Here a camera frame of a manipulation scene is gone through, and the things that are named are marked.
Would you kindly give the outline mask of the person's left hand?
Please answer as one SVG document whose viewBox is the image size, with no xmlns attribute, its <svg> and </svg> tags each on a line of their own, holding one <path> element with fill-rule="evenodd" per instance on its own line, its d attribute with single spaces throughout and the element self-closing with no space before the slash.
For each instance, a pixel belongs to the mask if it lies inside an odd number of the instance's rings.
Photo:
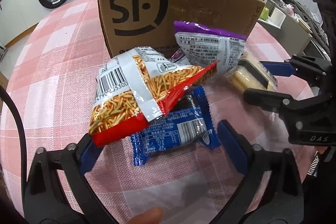
<svg viewBox="0 0 336 224">
<path fill-rule="evenodd" d="M 133 217 L 127 224 L 159 224 L 162 217 L 163 209 L 161 207 L 153 207 L 152 209 Z"/>
</svg>

